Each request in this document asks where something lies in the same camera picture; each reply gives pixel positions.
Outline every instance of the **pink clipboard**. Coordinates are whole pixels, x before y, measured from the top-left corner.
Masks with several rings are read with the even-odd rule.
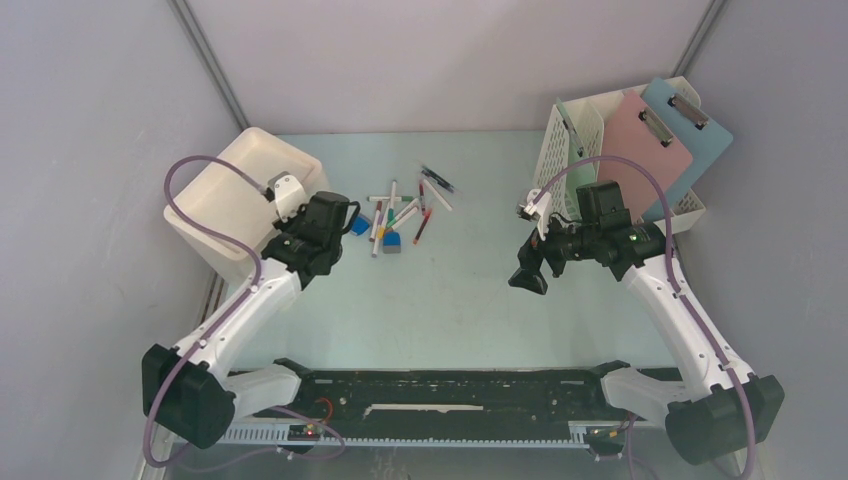
[[[636,92],[624,94],[618,110],[604,126],[602,155],[633,160],[657,179],[663,191],[692,164],[692,154]],[[624,206],[637,220],[657,201],[650,182],[632,167],[600,162],[598,181],[614,180],[621,187]]]

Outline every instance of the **white plastic bin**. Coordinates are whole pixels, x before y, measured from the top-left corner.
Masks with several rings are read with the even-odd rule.
[[[683,77],[674,77],[666,80],[668,84],[676,88],[693,105],[701,105],[701,97],[692,88],[692,85]],[[621,100],[624,99],[624,91],[634,90],[642,94],[648,87],[647,84],[636,87],[601,93],[591,97],[578,98],[563,103],[574,128],[580,134],[586,148],[587,156],[600,155],[603,144],[604,123],[618,109]],[[562,124],[562,116],[556,105],[551,108],[551,116],[548,120],[548,129],[545,132],[545,140],[542,143],[542,151],[536,164],[536,173],[533,176],[533,187],[540,188],[551,178],[568,165],[568,134]],[[566,182],[568,175],[557,182],[551,189],[553,195],[553,207],[569,219],[576,219],[577,200],[568,198],[566,194]],[[672,217],[671,228],[673,233],[685,232],[692,228],[695,222],[704,214],[706,207],[691,190],[677,204],[671,205]],[[665,230],[663,221],[655,222],[660,229]]]
[[[244,170],[262,185],[286,171],[297,177],[309,195],[330,188],[318,159],[259,128],[242,132],[218,157]],[[256,251],[264,248],[275,232],[273,203],[220,165],[209,164],[175,201],[201,225],[234,237]],[[170,206],[165,207],[164,215],[227,282],[241,283],[253,271],[253,263],[245,252],[194,229],[177,217]]]

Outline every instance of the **light blue table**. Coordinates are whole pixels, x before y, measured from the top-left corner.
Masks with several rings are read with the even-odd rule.
[[[435,204],[419,245],[420,220],[401,227],[399,255],[372,259],[367,238],[346,236],[332,275],[271,319],[237,368],[279,357],[322,369],[673,365],[641,305],[595,262],[571,263],[559,279],[545,266],[544,297],[507,286],[533,229],[515,205],[531,186],[543,132],[282,138],[321,160],[333,189],[369,216],[366,196],[387,194],[392,178],[399,194],[417,195],[420,163],[461,192],[447,197],[453,212]]]

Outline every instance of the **clipboard clip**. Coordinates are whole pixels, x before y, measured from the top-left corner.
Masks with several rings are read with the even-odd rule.
[[[662,145],[663,147],[668,147],[669,145],[671,145],[671,142],[674,141],[674,135],[671,133],[668,127],[666,127],[665,124],[662,123],[660,117],[658,117],[657,114],[654,113],[654,111],[650,108],[645,108],[644,110],[639,112],[639,120],[642,120],[645,123],[645,125],[648,127],[648,130],[650,130],[651,133],[653,133],[654,136],[657,137],[657,140],[660,141],[660,145]]]
[[[577,128],[574,127],[571,117],[569,117],[568,112],[565,111],[565,105],[562,104],[562,100],[557,98],[556,105],[557,110],[559,110],[559,115],[562,117],[562,124],[565,126],[565,129],[568,130],[568,141],[574,143],[574,149],[577,150],[577,156],[583,158],[583,154],[586,151],[583,149],[583,141],[580,140],[580,135],[577,135]]]
[[[676,108],[677,111],[692,122],[698,130],[703,130],[710,122],[710,117],[702,112],[700,108],[692,105],[692,102],[686,100],[683,95],[675,93],[669,97],[668,105]]]

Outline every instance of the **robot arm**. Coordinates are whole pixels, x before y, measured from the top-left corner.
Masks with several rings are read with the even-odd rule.
[[[537,193],[528,195],[528,204]],[[579,224],[566,226],[551,218],[545,211],[550,202],[545,203],[544,198],[532,212],[519,206],[522,217],[546,221],[519,250],[520,268],[510,278],[510,286],[544,295],[547,283],[539,270],[543,261],[550,265],[554,277],[563,273],[567,261],[594,259],[608,267],[651,313],[681,381],[655,380],[623,362],[605,364],[597,370],[606,403],[665,428],[680,455],[700,464],[746,445],[739,398],[725,371],[732,367],[751,403],[757,441],[763,441],[784,397],[777,380],[773,376],[757,377],[736,354],[689,289],[678,260],[672,258],[675,278],[682,287],[675,292],[666,273],[665,236],[656,225],[631,224],[618,184],[587,185],[577,190],[577,196]],[[719,360],[683,304],[683,296],[723,349],[727,364]]]
[[[283,174],[272,184],[266,198],[275,204],[278,234],[261,252],[258,282],[248,277],[239,289],[246,297],[232,295],[172,348],[154,345],[142,359],[144,413],[149,415],[165,378],[189,355],[155,420],[199,448],[214,445],[234,419],[294,399],[300,378],[282,365],[235,376],[229,376],[230,369],[271,316],[291,306],[315,276],[330,273],[341,258],[341,237],[358,214],[358,203],[335,193],[308,198],[293,175]],[[356,210],[346,225],[351,205]],[[221,321],[209,336],[208,330]]]

